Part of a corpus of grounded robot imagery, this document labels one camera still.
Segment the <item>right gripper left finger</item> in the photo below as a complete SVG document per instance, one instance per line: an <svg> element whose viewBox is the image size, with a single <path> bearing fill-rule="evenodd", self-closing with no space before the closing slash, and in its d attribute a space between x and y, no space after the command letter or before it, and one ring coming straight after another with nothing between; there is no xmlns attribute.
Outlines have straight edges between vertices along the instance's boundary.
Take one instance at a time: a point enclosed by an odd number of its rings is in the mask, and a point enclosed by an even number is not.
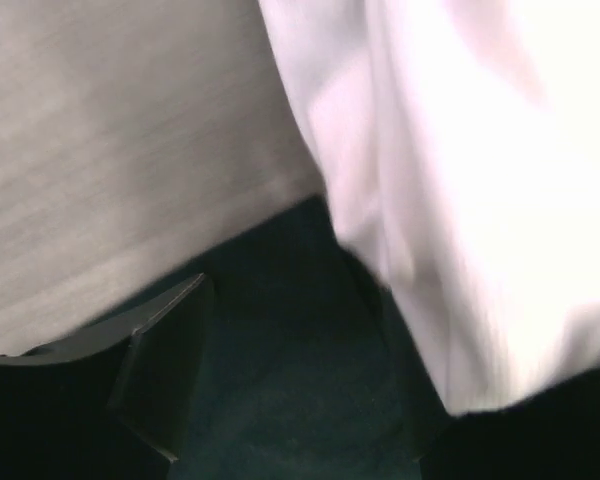
<svg viewBox="0 0 600 480"><path fill-rule="evenodd" d="M211 281L0 356L0 479L164 479L187 435Z"/></svg>

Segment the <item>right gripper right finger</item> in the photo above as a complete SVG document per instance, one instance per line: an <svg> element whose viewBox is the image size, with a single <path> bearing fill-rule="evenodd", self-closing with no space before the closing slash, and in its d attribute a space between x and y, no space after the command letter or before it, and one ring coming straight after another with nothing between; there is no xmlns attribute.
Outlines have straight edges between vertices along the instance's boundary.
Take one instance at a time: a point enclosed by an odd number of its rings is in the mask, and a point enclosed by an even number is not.
<svg viewBox="0 0 600 480"><path fill-rule="evenodd" d="M456 420L420 470L440 480L600 480L600 369L509 409Z"/></svg>

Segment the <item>black t shirt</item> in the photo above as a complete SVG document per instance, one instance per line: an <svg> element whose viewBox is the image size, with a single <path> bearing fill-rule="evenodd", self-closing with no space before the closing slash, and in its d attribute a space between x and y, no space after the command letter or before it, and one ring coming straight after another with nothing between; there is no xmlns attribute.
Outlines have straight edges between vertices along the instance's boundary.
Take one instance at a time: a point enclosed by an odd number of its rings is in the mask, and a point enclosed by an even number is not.
<svg viewBox="0 0 600 480"><path fill-rule="evenodd" d="M173 479L420 479L380 292L312 198L180 268L214 287Z"/></svg>

